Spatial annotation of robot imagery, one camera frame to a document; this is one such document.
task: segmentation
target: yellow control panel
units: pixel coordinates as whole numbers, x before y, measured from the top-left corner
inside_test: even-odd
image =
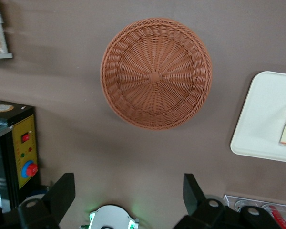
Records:
[[[15,124],[12,136],[21,189],[38,171],[34,115]]]

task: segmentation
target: woven basket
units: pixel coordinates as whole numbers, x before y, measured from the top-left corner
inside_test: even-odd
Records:
[[[150,18],[126,26],[109,43],[101,81],[122,119],[146,129],[169,129],[202,107],[212,81],[211,59],[189,28]]]

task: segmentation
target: white circular device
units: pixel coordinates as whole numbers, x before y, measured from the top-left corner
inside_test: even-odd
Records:
[[[105,205],[90,213],[89,229],[138,229],[139,219],[115,205]]]

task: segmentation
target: white plastic tray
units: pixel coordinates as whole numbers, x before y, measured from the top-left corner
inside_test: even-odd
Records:
[[[286,162],[280,144],[286,124],[286,74],[262,72],[251,83],[231,150],[238,155]]]

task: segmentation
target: red switch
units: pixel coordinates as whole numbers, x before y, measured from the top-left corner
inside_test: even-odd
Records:
[[[28,168],[27,168],[27,171],[26,171],[26,174],[29,176],[29,177],[32,177],[34,176],[38,171],[38,167],[36,164],[34,163],[31,163]]]
[[[21,142],[24,143],[30,139],[29,133],[26,133],[21,136]]]

